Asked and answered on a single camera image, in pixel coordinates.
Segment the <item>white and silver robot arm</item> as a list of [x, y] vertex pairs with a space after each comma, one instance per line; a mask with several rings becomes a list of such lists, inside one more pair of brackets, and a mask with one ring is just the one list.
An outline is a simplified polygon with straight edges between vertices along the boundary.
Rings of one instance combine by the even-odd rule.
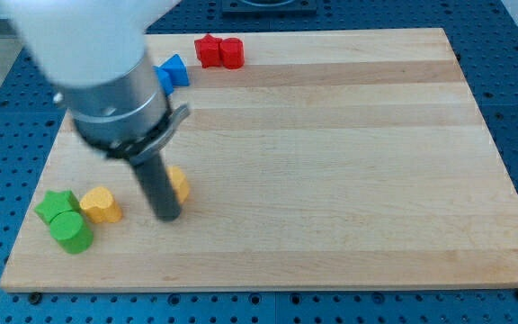
[[180, 0], [1, 0], [11, 25], [92, 147], [132, 165], [157, 158], [187, 116], [173, 111], [146, 29]]

